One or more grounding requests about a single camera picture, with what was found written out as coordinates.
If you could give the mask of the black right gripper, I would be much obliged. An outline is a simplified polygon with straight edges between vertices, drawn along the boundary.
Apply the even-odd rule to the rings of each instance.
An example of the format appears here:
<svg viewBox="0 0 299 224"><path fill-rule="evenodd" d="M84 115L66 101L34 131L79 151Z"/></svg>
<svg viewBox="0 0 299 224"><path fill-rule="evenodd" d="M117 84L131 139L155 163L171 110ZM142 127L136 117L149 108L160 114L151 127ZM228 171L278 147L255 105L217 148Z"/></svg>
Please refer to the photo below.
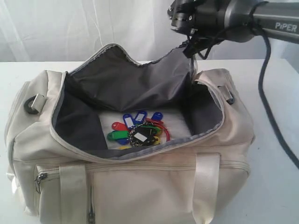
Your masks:
<svg viewBox="0 0 299 224"><path fill-rule="evenodd" d="M209 48L219 30L215 28L182 28L182 34L187 36L183 54L192 58L195 54Z"/></svg>

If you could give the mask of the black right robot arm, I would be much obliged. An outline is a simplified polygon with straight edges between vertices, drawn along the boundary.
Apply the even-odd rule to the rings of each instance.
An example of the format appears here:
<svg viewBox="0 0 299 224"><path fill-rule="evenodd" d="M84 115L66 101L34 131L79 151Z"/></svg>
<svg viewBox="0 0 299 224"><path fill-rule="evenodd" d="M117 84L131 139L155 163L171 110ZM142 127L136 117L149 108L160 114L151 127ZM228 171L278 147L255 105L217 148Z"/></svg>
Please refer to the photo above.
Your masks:
<svg viewBox="0 0 299 224"><path fill-rule="evenodd" d="M172 30L187 36L187 58L223 41L248 42L254 36L299 42L299 4L266 0L175 0L167 15Z"/></svg>

